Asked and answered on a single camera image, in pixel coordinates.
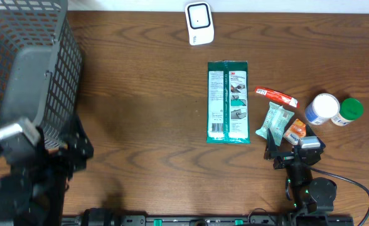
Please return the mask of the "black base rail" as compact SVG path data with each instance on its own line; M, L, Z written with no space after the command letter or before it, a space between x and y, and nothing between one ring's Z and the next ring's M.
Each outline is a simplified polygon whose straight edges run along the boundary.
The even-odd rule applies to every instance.
M261 208L238 216L147 216L119 215L104 208L91 208L82 215L65 216L61 226L246 226L246 225L327 225L353 226L351 217L313 215L290 220L287 215L272 215Z

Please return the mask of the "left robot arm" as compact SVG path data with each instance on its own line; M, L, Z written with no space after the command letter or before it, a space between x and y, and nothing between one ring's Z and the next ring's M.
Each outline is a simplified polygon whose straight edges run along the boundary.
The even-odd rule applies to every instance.
M22 117L0 128L0 157L10 165L0 178L0 225L60 225L68 181L94 155L79 117L63 125L62 146L50 151L45 133Z

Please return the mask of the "orange Kleenex tissue pack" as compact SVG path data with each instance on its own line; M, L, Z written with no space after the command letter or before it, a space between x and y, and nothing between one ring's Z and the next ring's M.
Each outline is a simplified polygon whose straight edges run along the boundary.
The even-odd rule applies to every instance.
M283 138L294 146L297 145L299 143L299 140L305 136L306 125L299 119L296 119L283 134Z

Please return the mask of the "mint green wipes pack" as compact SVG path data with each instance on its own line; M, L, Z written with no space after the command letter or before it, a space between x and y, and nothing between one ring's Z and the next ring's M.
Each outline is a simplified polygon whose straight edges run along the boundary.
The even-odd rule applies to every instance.
M292 111L286 110L283 106L269 102L269 110L267 111L263 125L256 130L256 135L267 139L268 130L271 131L276 146L280 146L285 127L294 116Z

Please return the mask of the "green-lid seasoning jar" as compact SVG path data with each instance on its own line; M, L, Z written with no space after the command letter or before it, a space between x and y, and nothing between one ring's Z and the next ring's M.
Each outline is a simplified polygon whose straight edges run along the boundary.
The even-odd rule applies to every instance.
M345 99L340 105L340 111L331 118L337 126L346 126L359 119L364 113L362 103L354 98Z

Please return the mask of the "white cylindrical container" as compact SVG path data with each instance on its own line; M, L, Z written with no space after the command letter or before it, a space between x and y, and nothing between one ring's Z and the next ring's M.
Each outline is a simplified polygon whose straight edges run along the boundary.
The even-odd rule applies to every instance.
M321 125L340 111L338 99L331 94L319 94L306 107L304 113L307 121L313 125Z

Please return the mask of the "red snack sachet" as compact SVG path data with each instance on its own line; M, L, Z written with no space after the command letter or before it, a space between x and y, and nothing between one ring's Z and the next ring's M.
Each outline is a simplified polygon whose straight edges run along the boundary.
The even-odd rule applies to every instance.
M256 94L263 95L270 100L275 102L280 102L281 104L287 104L289 106L299 108L299 102L294 97L290 95L283 94L282 92L278 92L276 90L268 89L266 87L256 87L254 92Z

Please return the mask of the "white barcode scanner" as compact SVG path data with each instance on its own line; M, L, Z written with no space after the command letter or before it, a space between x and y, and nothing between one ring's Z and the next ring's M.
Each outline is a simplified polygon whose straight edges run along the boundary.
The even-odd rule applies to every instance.
M189 3L184 11L190 45L211 43L215 37L215 30L210 5L204 1Z

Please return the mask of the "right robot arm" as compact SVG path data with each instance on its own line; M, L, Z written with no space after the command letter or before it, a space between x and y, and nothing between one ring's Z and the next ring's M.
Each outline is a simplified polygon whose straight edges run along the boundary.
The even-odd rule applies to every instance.
M321 160L326 145L307 126L289 152L278 150L271 131L267 132L264 158L274 161L275 170L287 171L286 196L295 210L277 218L276 225L329 225L327 214L334 210L336 183L327 178L313 178L311 166Z

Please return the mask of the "grey plastic mesh basket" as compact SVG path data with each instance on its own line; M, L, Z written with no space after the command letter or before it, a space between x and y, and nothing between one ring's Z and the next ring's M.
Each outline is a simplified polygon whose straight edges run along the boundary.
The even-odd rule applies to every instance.
M67 1L0 0L0 128L26 117L46 149L64 144L82 71L67 9Z

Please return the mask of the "green 3M gloves package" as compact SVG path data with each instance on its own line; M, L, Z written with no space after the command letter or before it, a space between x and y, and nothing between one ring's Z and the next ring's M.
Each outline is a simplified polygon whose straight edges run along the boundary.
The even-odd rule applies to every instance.
M248 63L208 63L207 143L249 144Z

